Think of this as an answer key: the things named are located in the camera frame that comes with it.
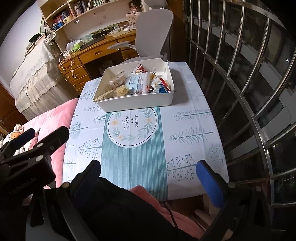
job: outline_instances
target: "white tablecloth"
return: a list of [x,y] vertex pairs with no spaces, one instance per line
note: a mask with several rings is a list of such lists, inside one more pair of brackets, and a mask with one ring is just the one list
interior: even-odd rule
[[159,200],[204,194],[195,168],[206,160],[229,181],[224,151],[212,113],[185,62],[169,63],[175,92],[166,107],[105,113],[92,99],[99,79],[79,98],[66,145],[63,182],[91,160],[101,176],[119,187],[144,186]]

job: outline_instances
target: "white wall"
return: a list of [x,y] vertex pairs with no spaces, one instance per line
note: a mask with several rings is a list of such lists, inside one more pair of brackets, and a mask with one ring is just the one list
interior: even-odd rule
[[68,39],[79,39],[96,30],[105,28],[114,23],[127,21],[128,3],[131,0],[121,0],[117,3],[99,7],[79,17],[79,23],[67,24],[64,31]]
[[10,92],[10,81],[22,63],[29,39],[39,33],[42,14],[35,2],[15,22],[0,47],[0,81]]

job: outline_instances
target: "white plastic bin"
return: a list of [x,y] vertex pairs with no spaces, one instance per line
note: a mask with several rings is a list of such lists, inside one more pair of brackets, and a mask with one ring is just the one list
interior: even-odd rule
[[[171,91],[168,93],[146,93],[137,95],[128,95],[122,97],[111,98],[107,100],[95,101],[96,98],[106,93],[108,83],[120,72],[131,72],[139,64],[142,64],[147,71],[155,70],[156,75],[159,78],[167,80],[170,84]],[[93,101],[96,102],[100,108],[105,112],[114,112],[121,110],[141,109],[156,106],[167,106],[173,101],[174,83],[168,63],[160,58],[147,59],[136,62],[130,62],[126,64],[120,64],[117,66],[109,67],[105,70],[101,82],[96,90]]]

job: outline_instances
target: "office chair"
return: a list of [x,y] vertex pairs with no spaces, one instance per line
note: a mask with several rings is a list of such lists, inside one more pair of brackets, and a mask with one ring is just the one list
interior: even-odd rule
[[173,23],[173,13],[168,9],[153,9],[142,13],[137,19],[137,33],[135,45],[129,41],[109,46],[107,49],[129,47],[137,51],[139,57],[129,59],[122,64],[144,59],[166,59],[162,48]]

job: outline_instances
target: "pink blanket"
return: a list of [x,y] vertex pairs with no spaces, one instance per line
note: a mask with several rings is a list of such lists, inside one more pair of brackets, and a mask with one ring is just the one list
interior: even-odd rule
[[[170,212],[165,207],[161,207],[160,203],[144,187],[136,186],[130,191],[151,204],[165,219],[174,225]],[[175,211],[172,211],[172,214],[179,229],[198,239],[204,234],[204,230],[190,218]]]
[[[33,128],[35,131],[39,131],[38,141],[42,140],[48,134],[56,130],[61,126],[70,127],[71,120],[77,105],[78,99],[72,99],[66,103],[46,111],[45,113],[36,116],[23,125],[24,131],[29,128]],[[57,187],[62,184],[63,176],[63,162],[65,155],[66,144],[62,145],[55,153],[51,155],[52,168],[56,175]]]

